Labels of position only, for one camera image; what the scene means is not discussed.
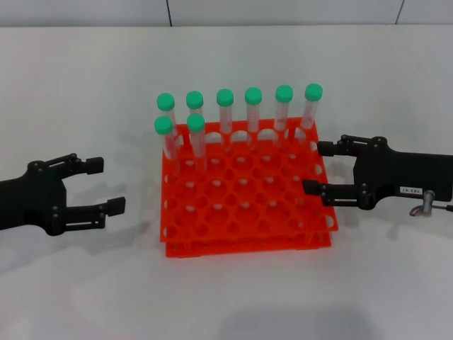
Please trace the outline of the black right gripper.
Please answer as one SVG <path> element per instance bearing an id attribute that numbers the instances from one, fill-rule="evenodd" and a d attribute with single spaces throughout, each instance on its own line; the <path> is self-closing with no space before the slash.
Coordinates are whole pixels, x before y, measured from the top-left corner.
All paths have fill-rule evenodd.
<path id="1" fill-rule="evenodd" d="M 319 196 L 324 206 L 371 210 L 384 198 L 422 198 L 426 191 L 432 191 L 435 200 L 452 200 L 451 155 L 398 152 L 380 136 L 342 135 L 336 143 L 319 141 L 317 150 L 322 157 L 357 157 L 355 186 L 302 181 L 304 193 Z"/>

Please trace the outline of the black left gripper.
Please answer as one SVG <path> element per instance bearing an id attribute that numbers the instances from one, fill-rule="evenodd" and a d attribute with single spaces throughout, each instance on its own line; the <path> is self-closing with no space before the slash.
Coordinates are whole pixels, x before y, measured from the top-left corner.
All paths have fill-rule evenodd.
<path id="1" fill-rule="evenodd" d="M 1 229 L 35 225 L 50 236 L 103 229 L 106 217 L 125 212 L 125 197 L 97 205 L 67 207 L 67 191 L 62 182 L 62 178 L 99 174 L 103 169 L 102 157 L 84 161 L 76 153 L 32 161 L 22 176 L 1 182 Z"/>

